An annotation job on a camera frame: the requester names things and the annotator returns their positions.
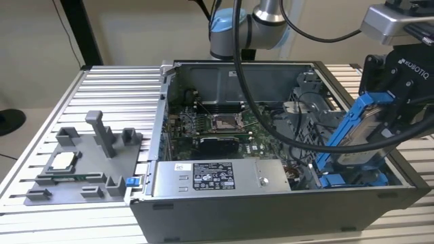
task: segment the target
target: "motherboard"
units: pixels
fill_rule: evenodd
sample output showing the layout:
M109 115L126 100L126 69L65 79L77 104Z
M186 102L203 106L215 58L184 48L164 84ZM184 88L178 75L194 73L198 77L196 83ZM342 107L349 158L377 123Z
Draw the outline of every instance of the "motherboard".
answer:
M210 110L200 113L195 107L184 107L170 115L172 160L286 159L282 143L266 132L248 108L238 113Z

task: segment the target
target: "slotted aluminum surface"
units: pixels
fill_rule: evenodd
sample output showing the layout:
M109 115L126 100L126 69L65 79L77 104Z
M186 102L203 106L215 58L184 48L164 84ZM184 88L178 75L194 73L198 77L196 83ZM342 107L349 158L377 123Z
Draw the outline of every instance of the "slotted aluminum surface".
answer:
M328 70L354 98L358 96L361 71L349 65L328 65ZM101 109L105 124L113 130L135 127L146 135L136 174L143 173L148 138L159 91L159 67L96 67L79 77L65 96L64 109L53 116L49 130L35 147L25 151L23 167L1 198L0 243L146 243L135 217L124 203L89 203L27 207L23 194L31 188L41 166L48 160L60 126L76 126L89 133L84 115ZM434 189L434 139L426 136L398 147L402 155ZM407 209L393 210L362 232L294 236L228 243L434 243L434 190Z

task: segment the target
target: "wire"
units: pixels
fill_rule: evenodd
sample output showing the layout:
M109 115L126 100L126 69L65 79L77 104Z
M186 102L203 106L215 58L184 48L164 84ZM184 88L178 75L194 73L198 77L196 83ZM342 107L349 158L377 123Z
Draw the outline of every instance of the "wire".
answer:
M69 35L68 30L67 30L67 27L65 27L65 25L64 25L64 23L63 23L63 20L61 20L61 17L60 17L60 13L59 13L59 9L57 9L57 5L56 5L56 3L55 3L55 0L52 0L52 3L53 3L53 5L55 5L55 9L56 9L57 17L59 17L59 20L60 20L60 23L61 23L61 26L63 26L63 30L65 31L67 36L68 36L69 47L71 47L72 54L73 54L73 56L75 56L75 60L76 60L76 62L77 62L77 64L79 64L79 69L80 69L80 68L81 68L81 63L80 63L80 60L79 60L79 58L77 58L77 56L76 56L76 53L75 53L75 50L73 50L72 40L71 40L71 35Z
M421 122L415 123L406 131L403 131L401 134L394 135L389 138L385 138L381 141L353 145L353 146L319 146L312 144L306 144L302 142L298 142L296 140L286 137L282 135L266 122L259 110L258 106L255 104L254 98L251 96L248 86L246 83L246 77L244 72L242 68L242 60L240 60L240 54L239 54L239 13L240 13L240 4L242 0L234 0L234 13L232 13L232 55L234 55L234 66L236 70L236 76L239 81L239 86L244 94L244 98L247 100L247 104L250 107L250 110L252 114L255 115L258 122L263 126L264 130L270 133L271 136L274 136L279 141L282 141L284 144L291 145L296 148L318 151L320 153L331 153L331 154L351 154L351 153L361 153L363 151L371 151L382 149L387 146L397 145L401 142L411 139L418 134L425 132L431 125L434 124L434 115L431 115L427 119L422 120Z
M220 5L222 5L222 0L214 0L212 7L211 7L211 19L208 22L208 39L211 39L212 22L214 22L214 18L215 18L215 13L218 12Z
M203 0L191 0L191 1L194 1L194 2L199 5L200 10L202 10L202 12L203 12L203 14L204 14L204 17L206 17L206 19L210 21L211 16L210 16L208 9L206 8L206 5L204 5L204 3L203 3Z
M287 23L287 25L292 28L292 30L295 30L296 33L299 33L303 37L306 37L307 39L312 40L312 41L316 41L316 42L322 42L322 43L334 43L334 42L339 42L339 41L343 41L346 39L349 39L350 37L355 36L357 34L361 33L361 30L355 30L354 32L346 34L345 36L342 37L338 37L338 38L334 38L334 39L323 39L323 38L319 38L319 37L314 37L312 35L307 34L306 32L303 32L291 22L290 18L287 17L286 15L286 12L284 12L284 7L283 7L283 0L279 0L279 7L280 7L280 12L282 12L282 16L283 16L283 19Z
M5 157L5 158L9 158L9 159L13 159L13 160L19 160L17 158L13 158L13 157L11 157L11 156L8 156L8 155L4 155L4 154L0 154L0 156L3 156L3 157Z

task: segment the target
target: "blue latch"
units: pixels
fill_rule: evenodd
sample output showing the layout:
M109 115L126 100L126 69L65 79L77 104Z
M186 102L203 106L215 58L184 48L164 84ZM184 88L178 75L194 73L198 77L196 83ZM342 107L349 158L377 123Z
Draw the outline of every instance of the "blue latch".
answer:
M326 174L319 178L323 188L338 187L346 185L345 180L339 174Z
M138 187L140 186L140 178L130 177L126 182L127 187Z

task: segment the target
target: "black pole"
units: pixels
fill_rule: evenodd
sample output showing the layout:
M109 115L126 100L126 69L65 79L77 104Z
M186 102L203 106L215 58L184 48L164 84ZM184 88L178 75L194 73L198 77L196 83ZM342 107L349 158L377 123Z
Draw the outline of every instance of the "black pole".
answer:
M83 0L60 0L87 66L104 65Z

